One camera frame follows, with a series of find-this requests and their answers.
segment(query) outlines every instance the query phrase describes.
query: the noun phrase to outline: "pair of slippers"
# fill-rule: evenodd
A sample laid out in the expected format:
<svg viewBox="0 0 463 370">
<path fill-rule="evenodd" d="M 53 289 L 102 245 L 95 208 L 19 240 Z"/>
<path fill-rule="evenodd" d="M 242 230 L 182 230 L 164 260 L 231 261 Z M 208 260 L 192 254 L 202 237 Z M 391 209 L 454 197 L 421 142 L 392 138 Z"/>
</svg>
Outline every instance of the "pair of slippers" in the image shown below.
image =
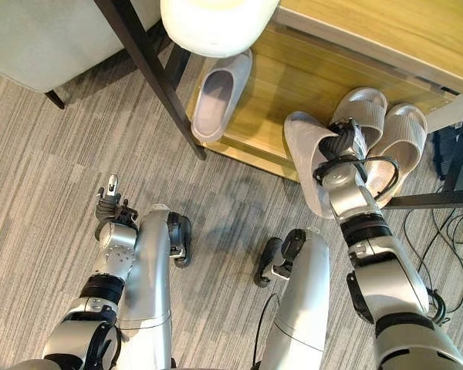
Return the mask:
<svg viewBox="0 0 463 370">
<path fill-rule="evenodd" d="M 355 119 L 366 140 L 367 157 L 388 156 L 398 162 L 398 181 L 391 191 L 377 200 L 379 207 L 389 202 L 418 165 L 428 131 L 425 115 L 416 106 L 401 103 L 386 113 L 387 105 L 387 98 L 381 91 L 361 87 L 341 100 L 330 121 Z M 313 172 L 327 161 L 319 150 L 319 142 L 336 134 L 304 112 L 291 113 L 286 118 L 284 131 L 307 205 L 318 216 L 333 218 L 328 194 L 313 178 Z M 366 168 L 366 187 L 375 197 L 391 181 L 394 168 L 384 161 L 368 162 Z"/>
</svg>

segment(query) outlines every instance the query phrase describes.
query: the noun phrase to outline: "wooden tabletop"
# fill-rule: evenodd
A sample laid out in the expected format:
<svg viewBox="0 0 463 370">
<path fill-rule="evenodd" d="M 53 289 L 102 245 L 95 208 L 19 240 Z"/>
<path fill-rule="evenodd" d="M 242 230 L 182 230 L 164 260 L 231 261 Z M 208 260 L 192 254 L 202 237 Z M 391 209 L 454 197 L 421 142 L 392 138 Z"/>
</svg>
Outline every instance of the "wooden tabletop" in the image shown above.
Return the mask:
<svg viewBox="0 0 463 370">
<path fill-rule="evenodd" d="M 463 0 L 282 0 L 277 20 L 463 93 Z"/>
</svg>

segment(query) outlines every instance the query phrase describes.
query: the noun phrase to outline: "striped carpet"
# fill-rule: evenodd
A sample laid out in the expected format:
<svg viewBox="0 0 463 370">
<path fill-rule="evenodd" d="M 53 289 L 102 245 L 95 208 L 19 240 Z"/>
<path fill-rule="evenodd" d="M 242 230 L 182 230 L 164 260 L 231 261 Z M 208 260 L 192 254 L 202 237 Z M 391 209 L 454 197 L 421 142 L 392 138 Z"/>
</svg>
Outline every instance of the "striped carpet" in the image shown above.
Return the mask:
<svg viewBox="0 0 463 370">
<path fill-rule="evenodd" d="M 191 59 L 179 88 L 183 101 L 202 62 Z M 96 256 L 94 196 L 110 173 L 118 173 L 120 190 L 141 214 L 164 203 L 193 223 L 192 265 L 184 270 L 171 265 L 179 367 L 250 368 L 262 306 L 272 291 L 286 286 L 275 281 L 261 290 L 252 283 L 259 251 L 271 236 L 314 225 L 326 239 L 330 235 L 331 246 L 323 368 L 374 368 L 373 328 L 356 316 L 346 287 L 346 245 L 334 222 L 309 211 L 298 184 L 211 152 L 206 161 L 197 160 L 124 53 L 67 83 L 59 94 L 66 98 L 64 111 L 0 76 L 0 369 L 38 358 L 77 297 Z M 439 186 L 431 156 L 428 143 L 402 193 Z M 386 212 L 400 238 L 405 214 Z M 444 216 L 438 212 L 439 220 Z M 422 251 L 432 236 L 430 214 L 416 211 L 410 221 L 410 236 Z M 431 250 L 428 266 L 434 286 L 454 306 L 462 277 L 441 242 Z M 259 353 L 273 311 L 265 316 Z M 444 330 L 463 354 L 463 307 L 450 317 Z"/>
</svg>

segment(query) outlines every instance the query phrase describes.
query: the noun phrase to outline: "white chair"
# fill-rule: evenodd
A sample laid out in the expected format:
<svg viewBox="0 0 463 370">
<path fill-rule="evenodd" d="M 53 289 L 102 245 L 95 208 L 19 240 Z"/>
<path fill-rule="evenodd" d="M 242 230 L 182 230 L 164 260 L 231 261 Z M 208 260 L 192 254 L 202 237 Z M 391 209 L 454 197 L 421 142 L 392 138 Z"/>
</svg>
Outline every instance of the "white chair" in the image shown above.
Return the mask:
<svg viewBox="0 0 463 370">
<path fill-rule="evenodd" d="M 159 0 L 132 0 L 148 30 L 161 18 Z M 123 48 L 93 0 L 0 0 L 0 74 L 44 93 Z"/>
</svg>

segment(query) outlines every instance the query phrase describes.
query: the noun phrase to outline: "white slipper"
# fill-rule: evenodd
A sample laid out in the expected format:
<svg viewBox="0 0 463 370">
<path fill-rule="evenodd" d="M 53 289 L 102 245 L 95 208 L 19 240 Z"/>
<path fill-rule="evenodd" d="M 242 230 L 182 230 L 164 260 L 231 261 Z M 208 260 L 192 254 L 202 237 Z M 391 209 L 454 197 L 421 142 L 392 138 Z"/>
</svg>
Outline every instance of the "white slipper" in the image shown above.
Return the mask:
<svg viewBox="0 0 463 370">
<path fill-rule="evenodd" d="M 384 207 L 391 197 L 401 188 L 408 174 L 418 165 L 427 137 L 427 120 L 425 115 L 408 103 L 395 106 L 386 115 L 384 134 L 368 157 L 388 156 L 398 162 L 400 176 L 396 185 L 384 194 L 377 204 Z M 384 161 L 366 163 L 367 189 L 375 197 L 393 177 L 393 166 Z"/>
<path fill-rule="evenodd" d="M 201 142 L 219 140 L 226 130 L 252 68 L 252 51 L 220 59 L 204 77 L 192 120 Z"/>
<path fill-rule="evenodd" d="M 317 216 L 334 218 L 328 193 L 317 183 L 313 173 L 327 161 L 319 150 L 319 142 L 337 135 L 304 112 L 294 112 L 286 117 L 284 130 L 307 205 Z"/>
<path fill-rule="evenodd" d="M 235 56 L 261 35 L 279 0 L 161 0 L 168 35 L 182 48 L 213 58 Z"/>
<path fill-rule="evenodd" d="M 370 149 L 383 135 L 386 109 L 387 99 L 381 91 L 372 87 L 360 87 L 345 95 L 330 122 L 355 119 L 362 129 L 367 149 Z"/>
</svg>

